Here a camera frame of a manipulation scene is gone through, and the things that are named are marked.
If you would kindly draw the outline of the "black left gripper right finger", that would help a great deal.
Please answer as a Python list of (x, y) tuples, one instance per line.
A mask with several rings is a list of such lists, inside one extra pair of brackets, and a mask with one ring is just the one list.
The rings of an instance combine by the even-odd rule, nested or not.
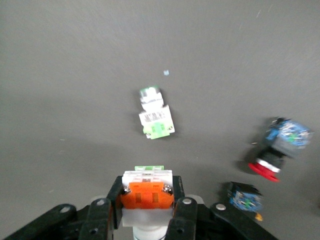
[(187, 197), (181, 176), (173, 176), (173, 216), (169, 221), (167, 240), (195, 240), (198, 204)]

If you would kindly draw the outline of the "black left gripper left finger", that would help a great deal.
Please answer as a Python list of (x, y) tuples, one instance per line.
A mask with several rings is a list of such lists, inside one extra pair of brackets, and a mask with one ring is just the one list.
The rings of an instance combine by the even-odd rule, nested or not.
[(94, 200), (79, 232), (81, 240), (112, 240), (122, 219), (122, 177), (117, 176), (106, 197)]

